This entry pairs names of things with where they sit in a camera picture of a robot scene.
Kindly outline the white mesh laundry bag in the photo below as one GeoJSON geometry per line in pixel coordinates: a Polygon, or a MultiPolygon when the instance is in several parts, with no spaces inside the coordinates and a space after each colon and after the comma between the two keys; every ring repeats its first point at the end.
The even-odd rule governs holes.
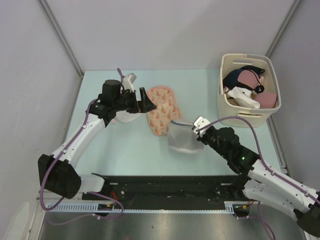
{"type": "Polygon", "coordinates": [[[171,120],[168,133],[168,148],[179,153],[197,154],[204,149],[204,145],[197,141],[193,132],[194,125],[186,120],[171,120]]]}

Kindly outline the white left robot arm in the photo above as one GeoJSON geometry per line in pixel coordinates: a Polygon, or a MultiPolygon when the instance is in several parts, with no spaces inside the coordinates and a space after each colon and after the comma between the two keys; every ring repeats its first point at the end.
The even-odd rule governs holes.
{"type": "Polygon", "coordinates": [[[79,174],[76,167],[91,142],[116,117],[125,111],[129,114],[148,113],[156,105],[148,98],[145,88],[125,89],[119,80],[106,80],[102,92],[92,100],[77,130],[52,154],[42,154],[38,159],[40,192],[45,190],[71,199],[78,193],[93,192],[100,200],[110,196],[111,188],[105,178],[93,173],[79,174]]]}

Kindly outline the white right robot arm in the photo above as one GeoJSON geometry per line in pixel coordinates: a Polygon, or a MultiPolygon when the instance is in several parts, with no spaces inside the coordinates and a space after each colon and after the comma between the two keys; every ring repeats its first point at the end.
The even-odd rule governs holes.
{"type": "Polygon", "coordinates": [[[196,139],[215,150],[229,168],[240,177],[240,183],[230,188],[231,196],[242,201],[245,197],[277,209],[293,220],[308,234],[320,236],[320,192],[277,171],[262,157],[240,144],[231,127],[216,129],[197,124],[196,139]]]}

